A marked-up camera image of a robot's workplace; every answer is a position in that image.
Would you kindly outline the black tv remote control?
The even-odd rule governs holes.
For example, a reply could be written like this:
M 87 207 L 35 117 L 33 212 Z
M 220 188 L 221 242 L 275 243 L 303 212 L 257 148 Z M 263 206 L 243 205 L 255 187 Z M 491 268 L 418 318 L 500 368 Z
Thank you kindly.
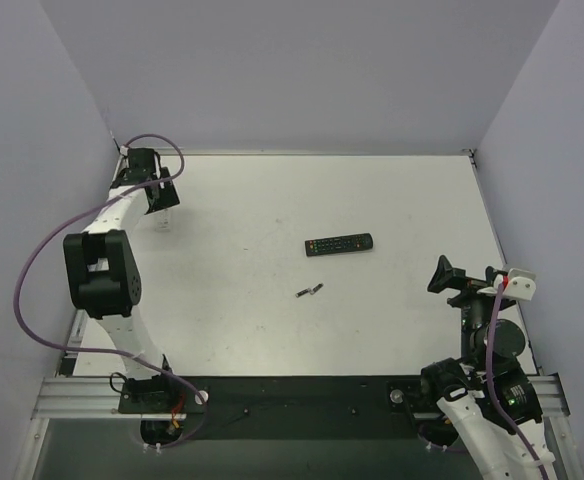
M 306 240 L 304 242 L 307 257 L 359 253 L 372 250 L 374 240 L 370 233 L 335 236 Z

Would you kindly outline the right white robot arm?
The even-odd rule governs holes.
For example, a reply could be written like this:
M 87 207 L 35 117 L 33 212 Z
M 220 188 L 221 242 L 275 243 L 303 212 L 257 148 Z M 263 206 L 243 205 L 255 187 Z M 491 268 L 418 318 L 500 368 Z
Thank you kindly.
M 525 334 L 500 315 L 533 298 L 535 274 L 487 267 L 473 278 L 440 256 L 427 290 L 455 291 L 447 303 L 460 312 L 461 356 L 421 371 L 422 395 L 440 413 L 418 427 L 426 449 L 468 454 L 485 479 L 555 478 L 541 402 L 518 360 Z

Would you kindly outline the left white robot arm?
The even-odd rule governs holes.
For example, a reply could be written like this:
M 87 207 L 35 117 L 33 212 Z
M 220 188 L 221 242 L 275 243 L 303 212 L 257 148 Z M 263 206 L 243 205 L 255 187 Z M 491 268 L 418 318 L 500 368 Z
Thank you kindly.
M 143 216 L 180 200 L 158 152 L 131 148 L 124 159 L 109 190 L 112 203 L 82 232 L 63 240 L 70 296 L 108 334 L 123 360 L 123 411 L 176 413 L 185 403 L 186 387 L 165 375 L 171 369 L 168 359 L 142 321 L 142 281 L 130 235 Z

